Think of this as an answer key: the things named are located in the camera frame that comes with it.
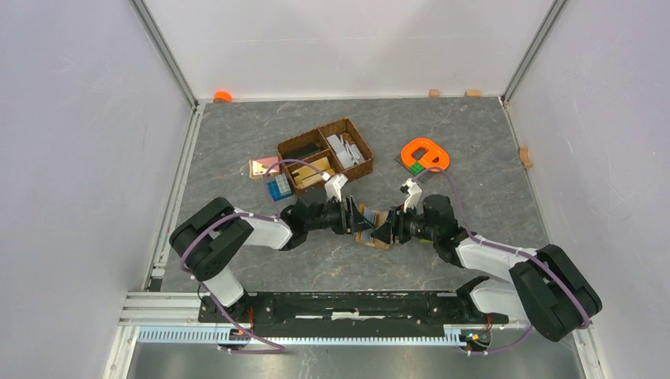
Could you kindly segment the yellow leather card holder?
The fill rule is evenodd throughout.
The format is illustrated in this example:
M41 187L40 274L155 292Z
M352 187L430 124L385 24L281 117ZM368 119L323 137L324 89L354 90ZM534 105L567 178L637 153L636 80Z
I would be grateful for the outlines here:
M357 232L355 234L356 241L366 246L371 246L374 248L389 249L390 248L389 243L386 243L372 236L372 233L385 223L388 216L388 212L374 210L372 208L368 208L363 204L359 205L359 211L363 214L364 218L367 221L373 224L373 227L365 231Z

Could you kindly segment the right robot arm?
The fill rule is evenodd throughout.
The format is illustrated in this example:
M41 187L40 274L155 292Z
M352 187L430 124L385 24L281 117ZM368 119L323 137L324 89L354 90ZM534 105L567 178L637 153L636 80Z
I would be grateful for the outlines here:
M588 328L603 309L598 293L560 246L517 248L486 239L459 224L443 195L426 197L422 212L404 205L390 209L371 235L386 244L427 240L445 262L498 279L484 280L457 299L457 314L467 322L498 313L527 320L544 338L559 342L575 329Z

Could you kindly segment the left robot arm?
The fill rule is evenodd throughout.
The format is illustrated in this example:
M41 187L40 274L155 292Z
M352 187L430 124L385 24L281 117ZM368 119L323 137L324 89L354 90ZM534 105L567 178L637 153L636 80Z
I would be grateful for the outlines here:
M304 243L310 231L351 235L373 226L352 197L340 199L317 188L297 197L279 216L245 212L217 197L177 226L169 244L180 258L180 268L217 299L222 316L235 322L248 311L245 290L229 266L242 247L288 251Z

